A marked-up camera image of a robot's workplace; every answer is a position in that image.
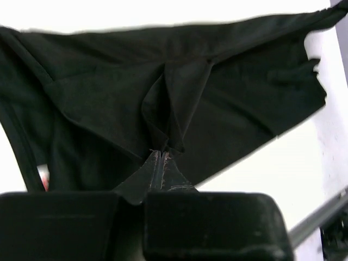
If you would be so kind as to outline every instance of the gray metal bar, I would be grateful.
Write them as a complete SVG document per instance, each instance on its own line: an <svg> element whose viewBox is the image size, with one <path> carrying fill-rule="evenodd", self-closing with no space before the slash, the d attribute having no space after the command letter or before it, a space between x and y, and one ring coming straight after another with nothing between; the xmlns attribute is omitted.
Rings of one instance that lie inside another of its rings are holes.
<svg viewBox="0 0 348 261"><path fill-rule="evenodd" d="M330 218L338 214L348 204L348 187L325 203L320 209L307 217L289 232L289 238L293 249L296 249L313 232L323 226Z"/></svg>

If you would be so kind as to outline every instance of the gray floor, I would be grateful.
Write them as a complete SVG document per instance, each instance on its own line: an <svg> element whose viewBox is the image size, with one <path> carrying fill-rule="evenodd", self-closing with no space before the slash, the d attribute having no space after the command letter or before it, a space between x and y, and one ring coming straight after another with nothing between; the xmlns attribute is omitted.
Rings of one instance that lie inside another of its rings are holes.
<svg viewBox="0 0 348 261"><path fill-rule="evenodd" d="M335 5L339 3L341 0L330 0L330 1L331 1L331 5ZM342 56L344 71L345 71L346 79L348 82L348 16L343 18L336 25L336 31L337 31L339 48L341 49L341 56Z"/></svg>

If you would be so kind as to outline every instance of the white table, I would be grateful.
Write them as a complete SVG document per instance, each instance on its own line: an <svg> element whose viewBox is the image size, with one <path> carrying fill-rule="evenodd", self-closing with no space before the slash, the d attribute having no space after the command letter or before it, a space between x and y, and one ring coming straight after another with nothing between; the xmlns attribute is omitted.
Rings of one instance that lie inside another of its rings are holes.
<svg viewBox="0 0 348 261"><path fill-rule="evenodd" d="M330 6L329 0L19 1L2 3L0 24L15 29L72 33L188 22L233 22L301 13ZM319 79L327 106L305 123L218 173L201 191L264 192L278 203L288 229L348 185L348 88L335 29L306 39L310 57L321 56ZM0 128L0 192L25 191L16 159ZM316 231L296 251L297 260L322 260Z"/></svg>

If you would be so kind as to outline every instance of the black cloth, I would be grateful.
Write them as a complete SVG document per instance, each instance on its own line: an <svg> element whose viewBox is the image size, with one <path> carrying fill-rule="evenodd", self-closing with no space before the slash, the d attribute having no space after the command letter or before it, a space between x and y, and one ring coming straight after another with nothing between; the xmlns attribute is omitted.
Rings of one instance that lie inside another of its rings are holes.
<svg viewBox="0 0 348 261"><path fill-rule="evenodd" d="M109 190L169 151L197 184L300 123L326 93L303 41L333 8L218 25L58 35L0 28L0 121L29 190Z"/></svg>

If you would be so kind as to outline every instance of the wrinkled fabric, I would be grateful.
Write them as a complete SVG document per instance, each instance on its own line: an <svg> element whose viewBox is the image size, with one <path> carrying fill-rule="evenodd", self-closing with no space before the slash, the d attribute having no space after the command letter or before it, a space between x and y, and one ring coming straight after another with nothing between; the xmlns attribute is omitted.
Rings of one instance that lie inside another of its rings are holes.
<svg viewBox="0 0 348 261"><path fill-rule="evenodd" d="M325 105L303 41L348 1L218 25L58 35L0 28L0 121L29 190L109 190L153 150L193 184Z"/></svg>

